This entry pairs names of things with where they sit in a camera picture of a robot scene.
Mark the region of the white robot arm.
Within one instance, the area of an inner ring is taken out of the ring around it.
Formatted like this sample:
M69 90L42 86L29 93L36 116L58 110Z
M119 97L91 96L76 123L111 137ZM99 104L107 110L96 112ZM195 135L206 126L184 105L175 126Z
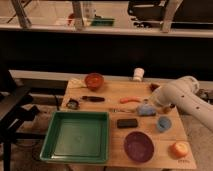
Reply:
M150 100L157 107L174 104L213 129L213 105L197 97L195 93L198 90L198 80L192 76L184 76L157 88Z

